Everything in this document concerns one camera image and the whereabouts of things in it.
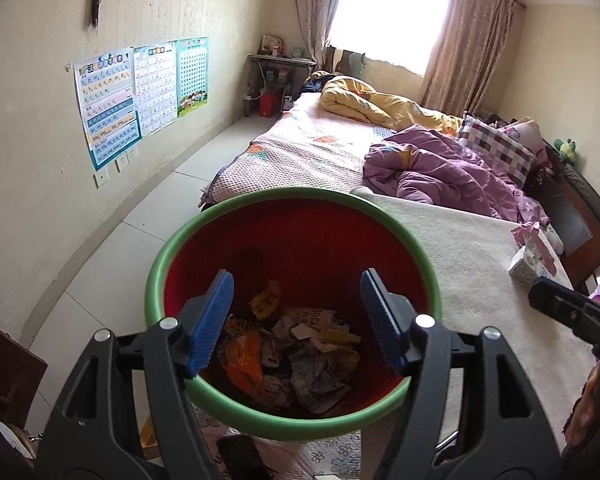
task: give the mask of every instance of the poster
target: poster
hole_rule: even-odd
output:
[[[133,89],[133,50],[74,65],[82,125],[96,170],[140,140]]]
[[[178,117],[175,42],[134,49],[140,133],[149,136]]]
[[[178,117],[206,103],[209,38],[179,40]]]

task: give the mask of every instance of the green stuffed toy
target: green stuffed toy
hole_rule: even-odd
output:
[[[567,139],[567,142],[562,142],[560,139],[554,140],[554,148],[558,150],[560,160],[568,160],[571,164],[576,163],[576,143],[571,139]]]

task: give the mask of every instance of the checkered pillow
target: checkered pillow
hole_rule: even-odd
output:
[[[504,166],[511,179],[522,187],[536,158],[522,144],[488,124],[464,115],[456,141],[477,153],[488,153]]]

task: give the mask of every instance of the black phone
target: black phone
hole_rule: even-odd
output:
[[[224,436],[216,443],[232,480],[271,480],[267,466],[249,435]]]

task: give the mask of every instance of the electrical outlet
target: electrical outlet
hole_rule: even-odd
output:
[[[134,144],[131,148],[126,150],[126,157],[129,159],[129,164],[138,156],[138,144]]]
[[[126,156],[126,152],[123,153],[122,155],[119,155],[118,158],[116,158],[116,168],[118,168],[118,173],[120,173],[120,171],[124,170],[128,165],[129,165],[129,158],[128,158],[128,156]]]
[[[107,167],[100,168],[93,174],[93,179],[96,181],[96,187],[104,186],[109,181],[109,173]]]

